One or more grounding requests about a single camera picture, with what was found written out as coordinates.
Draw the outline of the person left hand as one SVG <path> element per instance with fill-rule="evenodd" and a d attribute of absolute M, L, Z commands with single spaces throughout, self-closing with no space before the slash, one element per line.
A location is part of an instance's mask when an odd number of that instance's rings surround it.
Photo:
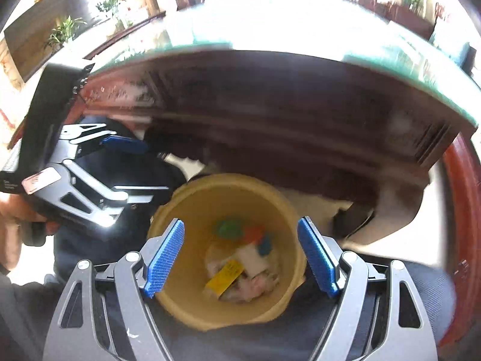
<path fill-rule="evenodd" d="M 0 212 L 1 265 L 8 271 L 13 270 L 20 259 L 23 225 L 45 223 L 48 236 L 54 235 L 60 227 L 36 213 L 20 195 L 2 192 Z"/>

